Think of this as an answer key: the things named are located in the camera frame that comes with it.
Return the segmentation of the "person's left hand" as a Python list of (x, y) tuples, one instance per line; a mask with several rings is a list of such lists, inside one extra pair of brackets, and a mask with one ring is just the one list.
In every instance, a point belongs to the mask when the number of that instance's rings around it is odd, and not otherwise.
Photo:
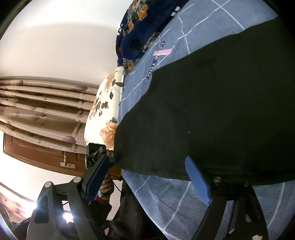
[(100, 192), (102, 193), (103, 200), (110, 201), (110, 196), (114, 192), (114, 183), (109, 173), (106, 174), (102, 182)]

